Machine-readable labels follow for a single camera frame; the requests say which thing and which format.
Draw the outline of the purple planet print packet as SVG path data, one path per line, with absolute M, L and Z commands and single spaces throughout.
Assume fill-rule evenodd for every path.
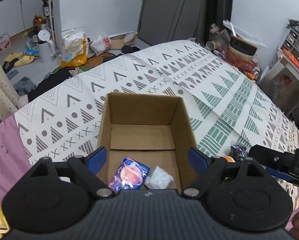
M 121 190 L 138 190 L 145 182 L 150 168 L 138 161 L 125 157 L 108 183 L 115 193 Z

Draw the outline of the black glittery bundle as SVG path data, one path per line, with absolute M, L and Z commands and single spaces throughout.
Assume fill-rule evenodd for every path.
M 244 145 L 231 145 L 230 146 L 231 151 L 229 156 L 232 157 L 232 159 L 235 162 L 242 162 L 246 157 L 248 157 L 248 149 Z

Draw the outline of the clear plastic wrap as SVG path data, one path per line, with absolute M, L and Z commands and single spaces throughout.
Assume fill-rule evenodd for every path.
M 171 186 L 173 182 L 173 176 L 161 167 L 156 166 L 150 170 L 149 175 L 145 179 L 144 185 L 150 190 L 165 190 Z

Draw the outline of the orange burger plush toy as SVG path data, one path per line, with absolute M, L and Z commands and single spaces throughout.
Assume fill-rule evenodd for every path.
M 235 160 L 231 156 L 226 155 L 223 156 L 223 158 L 226 159 L 228 163 L 235 163 Z

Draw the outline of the patterned white blanket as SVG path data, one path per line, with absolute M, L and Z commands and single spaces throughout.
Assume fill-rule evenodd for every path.
M 105 147 L 97 173 L 105 183 L 125 157 L 163 168 L 181 190 L 197 176 L 190 147 L 210 157 L 229 154 L 234 142 L 279 152 L 299 148 L 295 124 L 256 84 L 188 40 L 119 56 L 72 77 L 15 119 L 31 164 Z

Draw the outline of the brown cardboard box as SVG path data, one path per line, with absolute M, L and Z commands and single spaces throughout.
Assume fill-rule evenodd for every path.
M 161 167 L 174 178 L 171 187 L 181 191 L 197 174 L 188 162 L 196 147 L 183 98 L 168 95 L 107 94 L 98 146 L 107 161 L 97 173 L 108 184 L 125 157 L 150 169 Z

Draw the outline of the white desk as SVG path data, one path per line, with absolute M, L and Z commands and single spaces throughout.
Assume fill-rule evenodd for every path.
M 299 103 L 299 69 L 281 50 L 275 64 L 263 72 L 258 86 L 280 109 L 291 109 Z

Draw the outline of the purple bed sheet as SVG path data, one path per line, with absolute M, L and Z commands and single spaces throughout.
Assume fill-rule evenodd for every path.
M 30 167 L 15 117 L 12 115 L 0 123 L 0 206 L 4 196 Z

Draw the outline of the red plastic basket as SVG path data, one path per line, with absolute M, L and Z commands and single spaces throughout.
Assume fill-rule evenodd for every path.
M 244 70 L 246 72 L 251 72 L 255 67 L 257 67 L 257 64 L 253 63 L 252 61 L 247 62 L 236 56 L 229 48 L 226 48 L 226 61 L 238 69 Z

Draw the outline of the white red plastic bag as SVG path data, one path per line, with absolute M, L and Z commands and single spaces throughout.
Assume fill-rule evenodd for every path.
M 96 39 L 89 40 L 89 48 L 96 56 L 110 50 L 111 46 L 112 42 L 107 34 L 99 35 Z

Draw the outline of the yellow white snack bag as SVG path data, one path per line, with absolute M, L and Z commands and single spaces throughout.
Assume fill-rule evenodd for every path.
M 61 67 L 79 67 L 88 58 L 88 38 L 82 29 L 68 29 L 62 32 Z

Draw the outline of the black round bowl container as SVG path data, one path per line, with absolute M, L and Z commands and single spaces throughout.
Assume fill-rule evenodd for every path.
M 229 48 L 237 55 L 243 55 L 250 59 L 254 57 L 257 51 L 257 47 L 254 44 L 234 35 L 230 37 Z

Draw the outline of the white electric kettle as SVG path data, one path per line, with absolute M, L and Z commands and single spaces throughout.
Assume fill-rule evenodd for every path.
M 55 44 L 51 39 L 51 33 L 48 30 L 42 29 L 38 32 L 38 50 L 39 57 L 43 62 L 53 61 L 55 56 Z

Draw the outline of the grey drawer organizer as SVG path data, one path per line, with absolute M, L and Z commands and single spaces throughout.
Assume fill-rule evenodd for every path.
M 299 60 L 299 34 L 293 29 L 289 29 L 289 33 L 284 39 L 281 49 L 290 51 Z

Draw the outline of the yellow slippers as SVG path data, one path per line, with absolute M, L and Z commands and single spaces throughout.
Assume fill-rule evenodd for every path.
M 11 63 L 14 61 L 15 67 L 31 64 L 35 60 L 32 55 L 23 55 L 23 52 L 10 53 L 5 59 L 5 62 Z

